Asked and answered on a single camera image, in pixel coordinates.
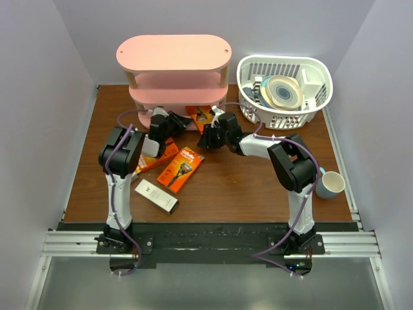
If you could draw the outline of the white plastic basket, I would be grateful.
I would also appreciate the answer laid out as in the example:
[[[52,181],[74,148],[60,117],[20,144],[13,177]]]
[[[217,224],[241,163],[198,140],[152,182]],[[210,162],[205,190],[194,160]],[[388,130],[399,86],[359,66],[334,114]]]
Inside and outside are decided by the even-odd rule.
[[[237,65],[244,117],[268,129],[298,129],[325,108],[333,94],[328,68],[311,57],[244,57]]]

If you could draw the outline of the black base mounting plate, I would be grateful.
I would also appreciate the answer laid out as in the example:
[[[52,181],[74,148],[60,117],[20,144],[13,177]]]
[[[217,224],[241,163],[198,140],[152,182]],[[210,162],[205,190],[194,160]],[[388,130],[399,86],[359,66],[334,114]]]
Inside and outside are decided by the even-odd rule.
[[[102,223],[60,223],[58,235],[109,256],[113,273],[130,274],[159,264],[264,264],[306,275],[316,255],[327,253],[329,234],[356,233],[354,222],[317,223],[310,237],[287,233],[284,223],[135,223],[127,233],[106,237]]]

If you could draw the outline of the orange Gillette razor box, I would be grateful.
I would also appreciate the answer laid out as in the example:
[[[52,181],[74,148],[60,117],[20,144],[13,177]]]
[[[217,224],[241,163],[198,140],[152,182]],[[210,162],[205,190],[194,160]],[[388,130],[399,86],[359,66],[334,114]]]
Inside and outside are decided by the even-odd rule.
[[[177,194],[203,161],[202,155],[184,147],[157,177],[157,181]]]
[[[214,111],[208,105],[186,106],[185,109],[201,134],[203,133],[204,125],[211,123],[214,118]]]
[[[179,149],[174,143],[173,138],[168,138],[166,140],[166,148],[160,158],[152,158],[149,156],[140,155],[135,173],[140,174],[141,172],[147,172],[162,163],[166,163],[168,160],[171,160],[178,152]]]

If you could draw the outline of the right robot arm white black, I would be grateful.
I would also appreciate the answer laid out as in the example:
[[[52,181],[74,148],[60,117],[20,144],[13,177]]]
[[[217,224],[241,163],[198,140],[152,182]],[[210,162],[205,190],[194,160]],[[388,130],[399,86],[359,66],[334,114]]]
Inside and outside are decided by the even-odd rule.
[[[319,165],[300,135],[277,137],[243,132],[235,114],[224,112],[216,114],[213,121],[204,126],[197,146],[206,150],[226,146],[240,156],[270,160],[279,183],[288,192],[290,218],[286,235],[255,257],[273,251],[286,241],[296,254],[310,247],[310,239],[316,235],[312,196],[319,181]]]

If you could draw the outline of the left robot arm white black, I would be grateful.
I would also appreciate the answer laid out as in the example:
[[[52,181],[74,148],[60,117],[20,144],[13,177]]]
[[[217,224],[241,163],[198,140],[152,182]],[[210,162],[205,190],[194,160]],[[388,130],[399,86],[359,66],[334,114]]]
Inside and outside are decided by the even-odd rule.
[[[140,156],[161,158],[167,148],[167,140],[184,132],[192,123],[190,118],[172,111],[167,112],[160,107],[149,112],[152,116],[148,132],[136,129],[133,124],[125,126],[121,122],[124,115],[138,114],[140,110],[120,114],[117,125],[98,156],[108,185],[108,217],[103,233],[97,240],[100,246],[119,253],[138,248],[132,237],[130,186]]]

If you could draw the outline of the beige blue cup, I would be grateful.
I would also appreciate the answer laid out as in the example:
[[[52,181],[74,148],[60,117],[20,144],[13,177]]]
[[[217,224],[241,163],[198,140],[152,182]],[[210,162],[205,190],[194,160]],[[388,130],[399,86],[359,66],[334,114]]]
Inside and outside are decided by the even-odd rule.
[[[340,173],[326,171],[320,168],[321,178],[316,186],[316,195],[322,199],[330,199],[343,192],[346,187],[345,179]]]

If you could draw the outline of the aluminium frame rail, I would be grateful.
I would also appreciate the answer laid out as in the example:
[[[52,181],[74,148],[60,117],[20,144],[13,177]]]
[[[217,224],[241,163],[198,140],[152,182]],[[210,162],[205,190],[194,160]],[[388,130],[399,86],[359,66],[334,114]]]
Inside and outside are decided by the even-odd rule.
[[[49,231],[27,309],[393,309],[378,240],[362,229],[329,234],[304,278],[264,264],[162,263],[129,276],[109,256]]]

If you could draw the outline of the grey white razor box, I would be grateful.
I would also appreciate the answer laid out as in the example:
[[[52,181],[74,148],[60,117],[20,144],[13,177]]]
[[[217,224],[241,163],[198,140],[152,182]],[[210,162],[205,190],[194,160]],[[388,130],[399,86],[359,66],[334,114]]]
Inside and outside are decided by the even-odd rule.
[[[179,205],[177,198],[164,190],[161,190],[147,180],[141,180],[134,190],[168,214],[172,214]]]

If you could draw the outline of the pink three-tier wooden shelf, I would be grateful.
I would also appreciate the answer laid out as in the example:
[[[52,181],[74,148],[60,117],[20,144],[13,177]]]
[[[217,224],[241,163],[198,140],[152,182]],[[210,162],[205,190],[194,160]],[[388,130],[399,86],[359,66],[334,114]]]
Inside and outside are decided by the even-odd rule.
[[[228,94],[230,44],[210,34],[140,35],[120,44],[116,59],[128,78],[129,94],[144,113],[162,107],[189,118],[187,106],[224,103]]]

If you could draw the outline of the stack of ceramic plates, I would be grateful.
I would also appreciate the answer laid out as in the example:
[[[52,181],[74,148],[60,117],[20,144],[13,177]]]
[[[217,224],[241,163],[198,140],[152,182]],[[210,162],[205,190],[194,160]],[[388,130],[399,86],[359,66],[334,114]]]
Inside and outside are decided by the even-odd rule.
[[[304,104],[304,95],[296,79],[273,75],[257,77],[252,85],[252,99],[262,107],[295,111]]]

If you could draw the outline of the white Harry's razor box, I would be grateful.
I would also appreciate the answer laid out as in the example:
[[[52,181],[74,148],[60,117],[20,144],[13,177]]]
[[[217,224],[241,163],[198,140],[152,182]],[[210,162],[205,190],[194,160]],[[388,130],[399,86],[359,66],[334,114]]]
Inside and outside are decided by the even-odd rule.
[[[136,171],[134,171],[134,172],[132,173],[132,176],[131,176],[131,178],[130,178],[130,181],[131,181],[131,182],[134,182],[134,181],[136,181],[136,180],[138,179],[138,177],[139,177],[139,174],[138,174]]]

